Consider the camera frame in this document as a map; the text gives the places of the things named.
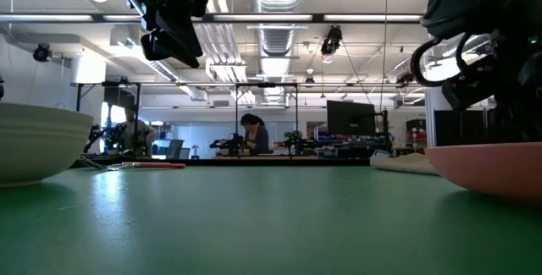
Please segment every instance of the camera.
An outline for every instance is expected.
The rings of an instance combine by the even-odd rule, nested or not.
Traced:
[[[176,58],[198,68],[203,55],[191,17],[205,14],[208,0],[128,0],[130,8],[141,15],[141,25],[150,34],[141,38],[148,60]]]
[[[32,56],[38,63],[48,63],[53,59],[53,53],[48,43],[40,43]]]

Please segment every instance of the woman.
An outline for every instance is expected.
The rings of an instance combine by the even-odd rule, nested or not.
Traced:
[[[261,118],[253,114],[245,114],[241,118],[241,126],[245,128],[246,146],[251,155],[269,151],[269,133]]]

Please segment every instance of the desk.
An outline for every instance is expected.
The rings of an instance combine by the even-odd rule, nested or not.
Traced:
[[[240,157],[213,157],[213,160],[318,160],[317,156],[281,156],[281,155],[260,155],[260,156],[240,156]]]
[[[538,274],[542,213],[369,167],[93,173],[0,190],[2,274]]]

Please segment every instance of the security camera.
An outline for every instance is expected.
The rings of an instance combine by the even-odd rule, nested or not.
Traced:
[[[53,53],[48,43],[40,43],[37,45],[37,49],[34,51],[34,60],[39,63],[47,63],[53,59]]]

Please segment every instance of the person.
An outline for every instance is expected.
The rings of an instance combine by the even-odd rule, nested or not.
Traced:
[[[126,121],[122,124],[126,125],[126,130],[124,131],[123,141],[125,150],[134,149],[134,130],[136,129],[136,114],[138,112],[136,105],[130,105],[124,109],[124,115],[126,115]],[[148,130],[146,138],[143,138],[145,130]],[[142,120],[137,120],[137,133],[139,145],[147,146],[147,153],[149,156],[152,155],[152,143],[157,139],[156,130],[151,126],[145,124]],[[137,147],[136,151],[133,151],[135,155],[140,155],[142,147]]]
[[[253,114],[245,114],[241,118],[241,126],[245,128],[246,147],[251,155],[269,151],[269,133],[261,118]]]

